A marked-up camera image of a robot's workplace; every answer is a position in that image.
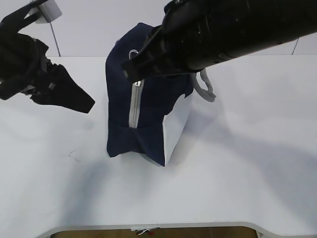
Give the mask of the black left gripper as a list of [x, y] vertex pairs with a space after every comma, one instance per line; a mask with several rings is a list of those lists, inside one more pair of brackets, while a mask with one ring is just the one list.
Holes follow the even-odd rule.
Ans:
[[39, 105], [88, 114], [95, 100], [79, 87], [61, 64], [46, 57], [48, 46], [30, 36], [0, 36], [0, 98], [18, 93]]

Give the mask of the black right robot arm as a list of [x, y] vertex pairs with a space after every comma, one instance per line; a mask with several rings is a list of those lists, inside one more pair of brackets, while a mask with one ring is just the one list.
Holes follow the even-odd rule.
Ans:
[[173, 0], [164, 13], [122, 64], [131, 82], [196, 73], [317, 31], [314, 0]]

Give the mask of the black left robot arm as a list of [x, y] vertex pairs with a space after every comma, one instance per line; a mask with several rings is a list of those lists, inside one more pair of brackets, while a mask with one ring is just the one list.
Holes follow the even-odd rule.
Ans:
[[47, 58], [48, 46], [21, 34], [32, 23], [52, 23], [62, 12], [53, 0], [33, 0], [0, 22], [0, 98], [18, 93], [39, 105], [89, 113], [95, 100], [71, 78], [66, 68]]

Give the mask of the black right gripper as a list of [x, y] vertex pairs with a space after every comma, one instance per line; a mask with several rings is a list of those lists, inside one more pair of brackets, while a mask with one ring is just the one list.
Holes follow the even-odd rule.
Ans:
[[128, 80], [197, 73], [213, 64], [212, 1], [172, 0], [164, 11], [141, 51], [121, 64]]

